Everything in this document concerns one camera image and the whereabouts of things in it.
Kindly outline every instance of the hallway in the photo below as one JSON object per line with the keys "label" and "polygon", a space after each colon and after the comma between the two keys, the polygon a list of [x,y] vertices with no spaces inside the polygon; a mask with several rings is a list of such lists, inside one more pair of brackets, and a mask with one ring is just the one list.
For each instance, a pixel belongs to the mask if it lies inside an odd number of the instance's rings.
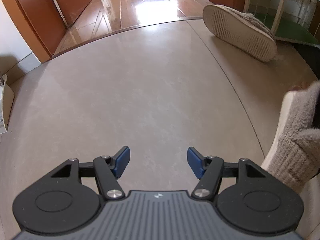
{"label": "hallway", "polygon": [[55,54],[116,31],[202,17],[208,0],[92,0]]}

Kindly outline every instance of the white rubber sole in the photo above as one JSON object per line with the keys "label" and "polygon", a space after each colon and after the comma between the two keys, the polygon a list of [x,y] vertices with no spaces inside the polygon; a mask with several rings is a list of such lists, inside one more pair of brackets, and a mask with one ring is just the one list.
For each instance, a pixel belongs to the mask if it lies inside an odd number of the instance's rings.
{"label": "white rubber sole", "polygon": [[207,5],[203,21],[218,38],[238,47],[258,60],[267,62],[277,54],[275,41],[240,16],[216,5]]}

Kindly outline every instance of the green mat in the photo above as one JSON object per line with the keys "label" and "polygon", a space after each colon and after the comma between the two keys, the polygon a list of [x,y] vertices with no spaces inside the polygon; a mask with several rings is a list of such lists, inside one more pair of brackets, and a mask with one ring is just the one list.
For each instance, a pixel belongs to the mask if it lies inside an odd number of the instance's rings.
{"label": "green mat", "polygon": [[[264,21],[265,14],[256,13],[255,17],[260,21]],[[267,15],[265,25],[271,29],[273,20],[275,19],[272,15]],[[302,41],[311,44],[319,44],[318,40],[300,24],[292,22],[290,20],[281,18],[278,30],[276,32],[277,37],[287,38],[296,41]]]}

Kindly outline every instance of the slipper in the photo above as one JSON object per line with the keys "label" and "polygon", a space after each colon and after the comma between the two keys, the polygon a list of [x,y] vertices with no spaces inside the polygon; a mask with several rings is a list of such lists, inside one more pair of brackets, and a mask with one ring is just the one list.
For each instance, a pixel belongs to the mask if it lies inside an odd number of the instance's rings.
{"label": "slipper", "polygon": [[277,54],[273,34],[251,13],[211,4],[204,7],[203,21],[215,36],[260,61],[268,62]]}
{"label": "slipper", "polygon": [[320,168],[320,82],[288,92],[261,167],[298,194]]}

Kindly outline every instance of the silver screw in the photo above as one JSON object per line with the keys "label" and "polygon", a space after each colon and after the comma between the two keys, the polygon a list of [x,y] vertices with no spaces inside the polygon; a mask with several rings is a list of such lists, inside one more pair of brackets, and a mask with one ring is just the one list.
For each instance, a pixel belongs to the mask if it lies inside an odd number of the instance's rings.
{"label": "silver screw", "polygon": [[205,189],[205,188],[199,188],[197,190],[194,191],[194,194],[197,196],[197,197],[207,197],[209,196],[210,194],[210,191]]}
{"label": "silver screw", "polygon": [[118,197],[121,197],[122,195],[123,193],[118,189],[112,189],[107,192],[107,196],[111,198],[118,198]]}

